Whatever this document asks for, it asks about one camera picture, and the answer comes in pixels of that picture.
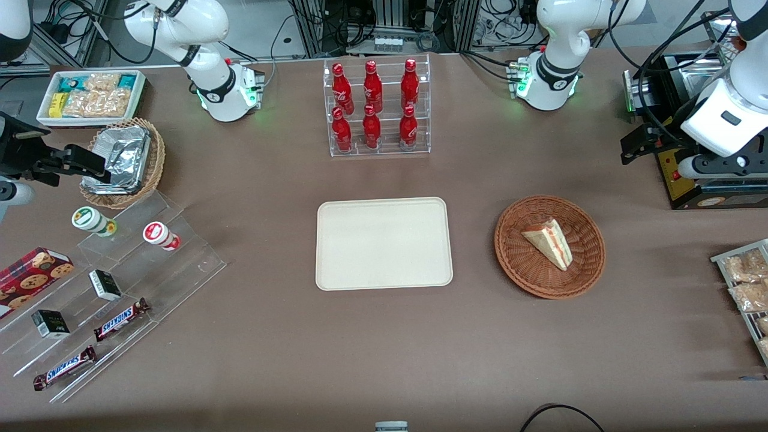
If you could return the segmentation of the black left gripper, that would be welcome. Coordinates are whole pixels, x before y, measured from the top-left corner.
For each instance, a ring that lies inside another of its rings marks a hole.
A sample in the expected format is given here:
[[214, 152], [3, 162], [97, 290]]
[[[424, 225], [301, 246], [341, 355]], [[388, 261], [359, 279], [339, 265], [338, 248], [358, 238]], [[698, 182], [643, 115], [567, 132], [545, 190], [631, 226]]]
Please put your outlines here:
[[676, 161], [683, 161], [700, 154], [700, 146], [696, 140], [689, 137], [679, 125], [667, 125], [670, 134], [660, 134], [651, 123], [642, 123], [620, 140], [620, 161], [629, 165], [632, 161], [644, 155], [655, 153], [656, 144], [660, 139], [661, 150], [672, 150]]

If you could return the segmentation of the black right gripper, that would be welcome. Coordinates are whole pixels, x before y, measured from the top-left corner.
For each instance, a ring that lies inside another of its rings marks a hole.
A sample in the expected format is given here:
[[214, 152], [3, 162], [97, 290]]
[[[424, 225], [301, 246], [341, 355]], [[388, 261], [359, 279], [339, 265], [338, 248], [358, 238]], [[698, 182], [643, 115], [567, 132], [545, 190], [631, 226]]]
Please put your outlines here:
[[[47, 147], [42, 137], [49, 130], [28, 125], [6, 113], [1, 114], [1, 174], [11, 179], [58, 182], [58, 174], [42, 172], [41, 162], [56, 150]], [[112, 183], [105, 158], [82, 146], [70, 144], [59, 151], [61, 174], [79, 175]]]

